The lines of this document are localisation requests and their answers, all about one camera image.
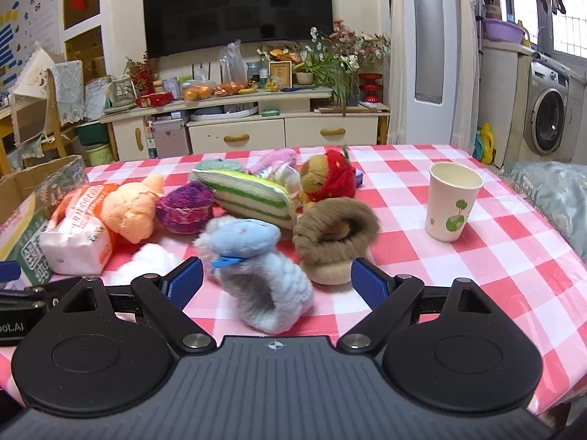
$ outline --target black tv screen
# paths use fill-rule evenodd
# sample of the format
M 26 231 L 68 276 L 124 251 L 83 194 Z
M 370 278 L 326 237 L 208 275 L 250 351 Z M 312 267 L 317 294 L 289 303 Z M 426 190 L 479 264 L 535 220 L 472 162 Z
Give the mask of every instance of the black tv screen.
M 332 0 L 144 0 L 149 57 L 332 32 Z

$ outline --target purple knitted toy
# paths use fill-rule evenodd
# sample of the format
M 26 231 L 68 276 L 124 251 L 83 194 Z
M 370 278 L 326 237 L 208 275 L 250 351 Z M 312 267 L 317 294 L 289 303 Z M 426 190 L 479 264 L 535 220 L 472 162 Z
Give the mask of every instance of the purple knitted toy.
M 212 218 L 214 194 L 199 180 L 157 201 L 157 219 L 173 233 L 200 233 Z

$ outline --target picture frame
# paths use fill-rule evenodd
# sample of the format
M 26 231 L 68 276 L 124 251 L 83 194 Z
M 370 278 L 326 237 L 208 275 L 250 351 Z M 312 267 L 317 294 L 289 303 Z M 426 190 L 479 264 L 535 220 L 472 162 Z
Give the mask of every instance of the picture frame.
M 281 79 L 279 88 L 292 86 L 292 62 L 291 61 L 269 61 L 269 76 Z

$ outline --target paper cup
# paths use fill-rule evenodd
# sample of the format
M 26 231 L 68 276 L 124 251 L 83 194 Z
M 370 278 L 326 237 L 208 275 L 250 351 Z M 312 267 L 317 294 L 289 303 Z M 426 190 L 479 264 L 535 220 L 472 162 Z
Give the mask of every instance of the paper cup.
M 475 170 L 454 162 L 437 162 L 429 170 L 426 233 L 439 242 L 454 242 L 467 223 L 483 179 Z

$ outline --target red and white tablecloth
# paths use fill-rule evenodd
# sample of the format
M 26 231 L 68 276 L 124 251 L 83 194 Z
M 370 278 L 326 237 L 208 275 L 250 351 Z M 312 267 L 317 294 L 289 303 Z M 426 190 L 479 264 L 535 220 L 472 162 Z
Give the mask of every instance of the red and white tablecloth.
M 298 162 L 324 147 L 302 148 Z M 149 173 L 165 177 L 169 192 L 187 182 L 201 159 L 230 158 L 254 164 L 267 151 L 193 155 L 163 160 L 115 163 L 88 169 L 90 181 L 125 183 Z M 496 175 L 467 154 L 448 146 L 350 147 L 354 166 L 365 173 L 356 198 L 375 210 L 382 226 L 369 255 L 391 275 L 410 273 L 427 285 L 450 286 L 454 278 L 475 280 L 536 344 L 544 375 L 530 404 L 540 413 L 587 389 L 587 271 L 559 233 Z M 462 236 L 452 244 L 437 242 L 424 231 L 428 168 L 436 161 L 456 161 L 479 170 L 485 181 Z M 193 237 L 157 232 L 151 241 L 182 259 L 197 255 Z M 121 245 L 102 278 L 127 262 L 138 249 Z M 291 242 L 279 249 L 298 261 Z M 315 301 L 286 335 L 325 334 L 336 342 L 369 308 L 350 285 L 315 285 Z M 213 282 L 186 307 L 186 313 L 220 342 L 227 334 L 258 335 L 236 315 L 234 302 Z M 10 373 L 13 348 L 0 349 L 0 386 L 18 392 Z

